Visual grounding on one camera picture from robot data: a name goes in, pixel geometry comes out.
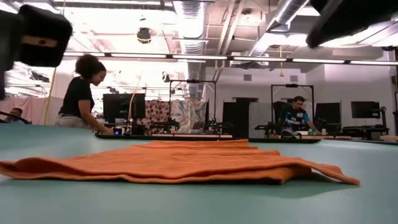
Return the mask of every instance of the woman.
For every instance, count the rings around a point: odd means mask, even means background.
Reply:
[[[105,66],[97,57],[86,54],[77,60],[75,71],[80,76],[75,77],[69,83],[55,125],[69,128],[86,128],[103,134],[113,134],[112,129],[103,126],[91,115],[94,100],[90,84],[98,86],[104,81],[106,76]]]

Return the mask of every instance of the ceiling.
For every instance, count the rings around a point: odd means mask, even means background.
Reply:
[[[218,49],[225,49],[227,55],[245,54],[250,51],[264,35],[272,12],[279,0],[215,0],[205,3],[205,23],[202,41],[205,42],[204,54],[220,54]],[[73,37],[70,39],[68,52],[129,52],[150,54],[180,54],[183,40],[181,19],[177,16],[170,1],[122,1],[122,0],[0,0],[0,9],[12,11],[22,4],[63,13],[73,25]],[[232,8],[230,23],[228,9]],[[345,40],[329,42],[326,46],[311,50],[305,46],[306,33],[316,21],[318,13],[310,6],[298,12],[291,22],[288,33],[267,34],[271,44],[265,54],[270,57],[305,57],[305,58],[350,58],[375,60],[382,57],[379,47],[369,44],[346,44]],[[224,38],[223,26],[228,26]],[[149,44],[137,40],[140,27],[148,27],[152,36]],[[76,58],[66,58],[58,70],[73,72]],[[132,60],[104,60],[108,69],[106,86],[153,86],[168,87],[162,81],[164,74],[174,79],[187,77],[186,62],[142,62]],[[214,67],[213,62],[206,62],[207,67]],[[314,65],[304,63],[285,63],[284,68],[296,68],[299,73],[308,72]],[[270,71],[280,68],[280,63],[269,63]],[[51,79],[53,69],[27,68],[16,66],[8,74],[9,83],[27,83],[27,69],[36,71]]]

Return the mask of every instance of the curly hair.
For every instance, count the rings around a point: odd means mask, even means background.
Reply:
[[[91,79],[93,75],[103,70],[106,71],[105,66],[97,57],[90,54],[81,56],[75,65],[75,71],[87,80]]]

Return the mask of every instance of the workstation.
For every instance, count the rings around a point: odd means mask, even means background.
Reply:
[[[3,222],[395,223],[396,4],[353,3],[0,0]]]

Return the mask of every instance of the black t-shirt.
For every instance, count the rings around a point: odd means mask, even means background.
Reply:
[[[60,113],[71,114],[81,118],[78,104],[80,100],[90,100],[90,110],[93,109],[94,100],[91,94],[90,83],[80,77],[75,77],[69,83]]]
[[[282,110],[279,119],[282,119],[284,128],[291,128],[292,131],[300,131],[310,120],[305,110],[301,108],[295,110],[292,105]]]

